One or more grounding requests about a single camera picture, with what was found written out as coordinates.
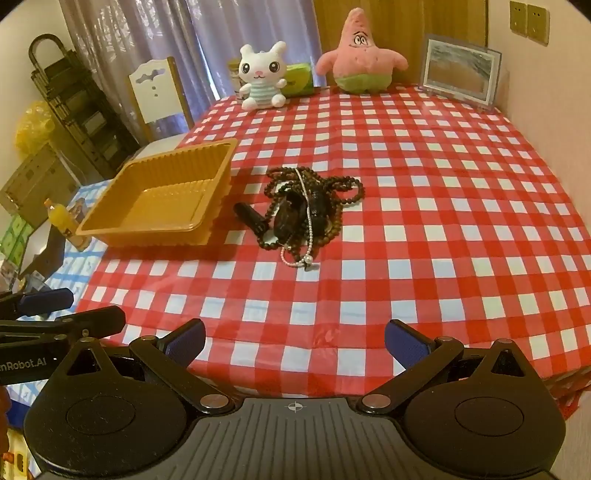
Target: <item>pink starfish plush toy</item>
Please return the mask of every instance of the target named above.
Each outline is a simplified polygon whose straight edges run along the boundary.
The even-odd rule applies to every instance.
[[[349,12],[338,48],[316,63],[318,75],[332,69],[337,85],[350,93],[385,90],[392,83],[392,70],[407,68],[408,61],[400,53],[376,47],[362,8]]]

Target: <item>plastic bag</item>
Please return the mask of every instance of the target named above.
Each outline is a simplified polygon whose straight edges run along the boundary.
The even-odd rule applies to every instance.
[[[14,138],[21,161],[39,151],[50,139],[55,128],[56,123],[47,102],[33,102],[19,120]]]

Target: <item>red and white checkered tablecloth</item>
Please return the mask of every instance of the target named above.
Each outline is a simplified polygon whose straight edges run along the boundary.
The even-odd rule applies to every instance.
[[[205,322],[193,371],[248,393],[361,394],[402,370],[396,317],[470,346],[516,340],[543,377],[591,365],[591,239],[542,159],[498,113],[413,87],[323,90],[279,110],[218,102],[183,145],[234,137],[232,187],[208,245],[109,248],[79,310],[118,304],[111,341]],[[366,198],[315,268],[288,268],[234,217],[264,212],[265,172],[361,179]]]

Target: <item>picture frame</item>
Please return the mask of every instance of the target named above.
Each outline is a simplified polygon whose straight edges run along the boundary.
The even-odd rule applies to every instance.
[[[428,35],[419,86],[483,109],[495,102],[502,54],[454,38]]]

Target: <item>plush toy ear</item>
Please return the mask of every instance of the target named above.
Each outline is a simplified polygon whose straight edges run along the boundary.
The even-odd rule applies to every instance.
[[[277,55],[281,55],[283,52],[285,52],[286,48],[287,48],[287,45],[282,40],[282,41],[278,41],[275,45],[273,45],[271,47],[271,51]]]
[[[242,56],[246,56],[246,55],[251,55],[252,53],[254,53],[254,50],[252,49],[252,47],[247,43],[246,45],[244,45],[241,49],[240,49],[240,53],[242,54]]]

